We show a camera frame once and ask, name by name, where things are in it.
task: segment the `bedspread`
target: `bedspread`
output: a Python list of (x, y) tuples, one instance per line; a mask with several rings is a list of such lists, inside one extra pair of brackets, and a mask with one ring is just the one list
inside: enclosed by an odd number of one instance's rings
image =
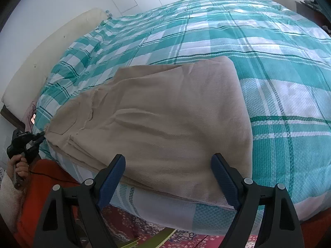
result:
[[(69, 98), (110, 79), (119, 67), (223, 55), (234, 62), (249, 113), (255, 182), (284, 183), (299, 219), (330, 207), (331, 39), (271, 0), (182, 0), (102, 22), (72, 43), (53, 68), (37, 104), (34, 131), (43, 130)], [(77, 180), (91, 175), (47, 143), (41, 152)], [(235, 214), (170, 202), (122, 184), (111, 203), (151, 222), (213, 235), (224, 234)]]

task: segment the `teal plaid bedspread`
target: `teal plaid bedspread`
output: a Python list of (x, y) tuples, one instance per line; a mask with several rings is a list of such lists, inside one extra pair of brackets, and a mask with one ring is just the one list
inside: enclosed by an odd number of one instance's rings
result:
[[(284, 183), (294, 203), (323, 197), (309, 216), (330, 207), (331, 39), (271, 0), (182, 0), (102, 22), (53, 68), (37, 104), (35, 131), (68, 99), (110, 79), (119, 67), (221, 55), (234, 62), (251, 119), (253, 179)], [(52, 157), (46, 144), (41, 151)], [(62, 165), (79, 179), (72, 163)], [(226, 228), (233, 218), (218, 207), (197, 210), (195, 231)], [(206, 213), (215, 213), (221, 225), (211, 225), (215, 219)]]

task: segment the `orange pants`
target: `orange pants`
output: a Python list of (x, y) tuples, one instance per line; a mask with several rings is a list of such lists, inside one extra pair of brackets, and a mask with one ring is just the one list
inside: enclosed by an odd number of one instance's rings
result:
[(17, 221), (17, 232), (14, 235), (22, 248), (33, 245), (39, 217), (52, 187), (56, 184), (62, 187), (78, 185), (74, 178), (51, 160), (41, 159), (37, 161), (31, 171), (46, 174), (62, 181), (44, 175), (30, 174), (21, 216)]

